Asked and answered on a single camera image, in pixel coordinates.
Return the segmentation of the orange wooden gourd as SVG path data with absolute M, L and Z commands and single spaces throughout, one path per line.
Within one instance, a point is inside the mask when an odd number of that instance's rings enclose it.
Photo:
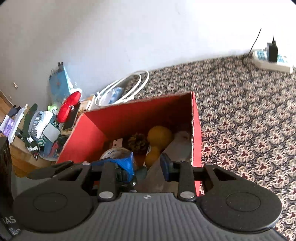
M 173 133 L 164 126 L 154 126 L 147 135 L 149 149 L 145 156 L 145 166 L 149 169 L 160 157 L 162 151 L 172 142 Z

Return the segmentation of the clear plastic case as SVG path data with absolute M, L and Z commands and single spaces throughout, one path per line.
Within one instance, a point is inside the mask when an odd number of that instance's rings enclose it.
M 174 140 L 166 147 L 164 153 L 172 161 L 191 162 L 192 156 L 191 136 L 186 131 L 175 134 Z M 166 182 L 161 170 L 160 158 L 147 171 L 144 180 L 139 181 L 135 188 L 139 193 L 165 193 L 171 192 L 177 195 L 178 182 Z

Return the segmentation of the large clear tape roll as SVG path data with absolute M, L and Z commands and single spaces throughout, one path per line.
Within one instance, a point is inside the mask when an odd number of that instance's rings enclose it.
M 102 156 L 100 157 L 100 160 L 112 161 L 127 172 L 134 171 L 133 152 L 126 148 L 122 148 L 122 147 L 111 148 L 102 154 Z

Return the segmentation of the brown pine cone in box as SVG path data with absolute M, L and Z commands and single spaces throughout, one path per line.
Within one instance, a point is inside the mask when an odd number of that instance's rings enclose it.
M 134 155 L 144 155 L 147 153 L 149 142 L 144 134 L 135 133 L 128 139 L 127 146 Z

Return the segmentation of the red cardboard box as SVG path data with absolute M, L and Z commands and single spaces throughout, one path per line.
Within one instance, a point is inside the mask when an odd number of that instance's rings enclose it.
M 192 166 L 200 166 L 202 135 L 193 92 L 129 101 L 81 114 L 57 162 L 97 161 L 105 151 L 105 142 L 148 133 L 154 126 L 189 132 Z

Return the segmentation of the white square box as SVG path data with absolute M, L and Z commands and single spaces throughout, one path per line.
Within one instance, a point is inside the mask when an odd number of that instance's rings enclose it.
M 49 123 L 43 130 L 43 135 L 52 143 L 56 141 L 60 133 L 60 130 L 56 128 L 52 123 Z

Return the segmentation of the red plush cushion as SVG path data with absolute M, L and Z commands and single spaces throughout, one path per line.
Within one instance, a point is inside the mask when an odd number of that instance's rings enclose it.
M 60 107 L 57 115 L 57 122 L 64 123 L 70 113 L 70 110 L 79 102 L 81 93 L 79 91 L 70 94 Z

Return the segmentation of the blue paper bag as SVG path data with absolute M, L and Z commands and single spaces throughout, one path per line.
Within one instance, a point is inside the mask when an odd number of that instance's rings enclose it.
M 71 82 L 63 62 L 58 62 L 57 67 L 52 70 L 49 76 L 49 90 L 53 103 L 62 103 L 74 92 L 82 93 L 81 88 Z

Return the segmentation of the black charger adapter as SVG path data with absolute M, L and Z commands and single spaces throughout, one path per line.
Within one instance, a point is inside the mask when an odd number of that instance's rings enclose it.
M 278 61 L 278 47 L 274 38 L 271 43 L 267 43 L 266 54 L 269 62 L 276 63 Z

